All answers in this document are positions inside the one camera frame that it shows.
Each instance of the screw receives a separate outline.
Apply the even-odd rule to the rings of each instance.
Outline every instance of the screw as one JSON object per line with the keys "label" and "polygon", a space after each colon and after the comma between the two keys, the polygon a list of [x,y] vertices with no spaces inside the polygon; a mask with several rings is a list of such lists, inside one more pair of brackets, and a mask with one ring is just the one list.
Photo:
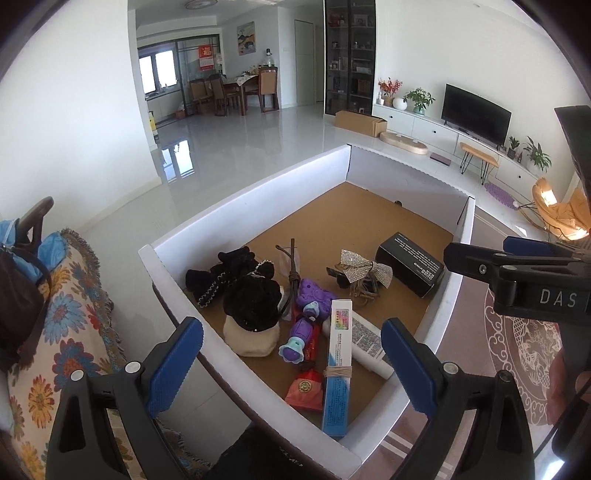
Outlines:
{"label": "screw", "polygon": [[444,363],[443,369],[450,375],[455,375],[460,371],[460,368],[453,362]]}
{"label": "screw", "polygon": [[507,370],[501,370],[499,372],[499,378],[503,381],[503,382],[507,382],[509,383],[511,381],[511,379],[513,379],[513,375],[511,375]]}
{"label": "screw", "polygon": [[141,366],[142,365],[139,362],[129,362],[125,365],[125,371],[129,374],[134,374],[141,368]]}
{"label": "screw", "polygon": [[72,372],[72,374],[70,375],[70,378],[74,381],[74,382],[78,382],[78,380],[81,380],[82,377],[84,377],[84,372],[82,370],[74,370]]}

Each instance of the purple toy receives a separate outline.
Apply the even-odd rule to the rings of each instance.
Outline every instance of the purple toy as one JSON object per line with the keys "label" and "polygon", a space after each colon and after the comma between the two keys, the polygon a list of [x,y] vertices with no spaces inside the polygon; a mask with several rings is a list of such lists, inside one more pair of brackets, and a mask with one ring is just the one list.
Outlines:
{"label": "purple toy", "polygon": [[290,330],[290,339],[279,347],[279,356],[286,362],[299,364],[304,360],[304,347],[312,338],[314,326],[305,317],[301,317]]}
{"label": "purple toy", "polygon": [[331,291],[322,290],[309,278],[302,278],[300,283],[300,294],[295,300],[296,305],[303,309],[313,301],[317,301],[320,309],[319,321],[324,321],[330,316],[330,304],[337,296]]}

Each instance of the white tube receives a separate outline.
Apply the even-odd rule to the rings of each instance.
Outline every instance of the white tube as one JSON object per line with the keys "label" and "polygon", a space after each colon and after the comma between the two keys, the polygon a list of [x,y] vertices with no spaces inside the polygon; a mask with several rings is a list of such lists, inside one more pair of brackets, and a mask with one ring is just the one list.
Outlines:
{"label": "white tube", "polygon": [[[330,319],[322,324],[322,333],[327,338],[330,336]],[[357,312],[353,312],[352,353],[353,358],[361,365],[386,380],[394,373],[392,366],[383,360],[386,353],[382,348],[380,329]]]}

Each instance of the chair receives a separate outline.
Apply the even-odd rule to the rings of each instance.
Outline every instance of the chair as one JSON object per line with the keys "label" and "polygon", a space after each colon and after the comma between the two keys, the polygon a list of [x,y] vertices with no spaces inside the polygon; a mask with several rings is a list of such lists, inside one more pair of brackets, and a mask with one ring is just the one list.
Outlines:
{"label": "chair", "polygon": [[197,113],[200,113],[199,110],[204,102],[210,102],[213,100],[213,95],[207,91],[207,86],[205,85],[205,80],[197,79],[191,80],[189,82],[191,96],[193,97],[193,103],[195,105],[195,110]]}
{"label": "chair", "polygon": [[589,234],[591,213],[584,193],[577,189],[568,203],[559,203],[545,178],[531,189],[534,204],[545,227],[561,240],[580,240]]}
{"label": "chair", "polygon": [[[209,77],[209,82],[212,84],[213,98],[215,99],[215,112],[216,116],[227,116],[228,115],[228,99],[238,98],[239,102],[242,102],[242,96],[240,91],[226,90],[222,82],[222,76],[219,73],[214,73]],[[223,115],[219,115],[218,104],[221,103],[223,106]]]}
{"label": "chair", "polygon": [[[269,110],[265,109],[265,95],[273,95],[273,108]],[[258,96],[262,113],[279,110],[279,99],[277,98],[277,67],[259,68]]]}

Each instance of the dark brown bag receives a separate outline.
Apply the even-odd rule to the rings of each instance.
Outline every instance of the dark brown bag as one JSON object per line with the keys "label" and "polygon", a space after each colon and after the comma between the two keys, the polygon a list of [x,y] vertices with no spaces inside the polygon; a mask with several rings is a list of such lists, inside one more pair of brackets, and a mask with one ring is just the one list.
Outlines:
{"label": "dark brown bag", "polygon": [[47,300],[15,263],[11,253],[41,271],[51,292],[51,277],[39,259],[21,248],[0,246],[0,370],[6,372],[13,364],[30,364],[45,324]]}

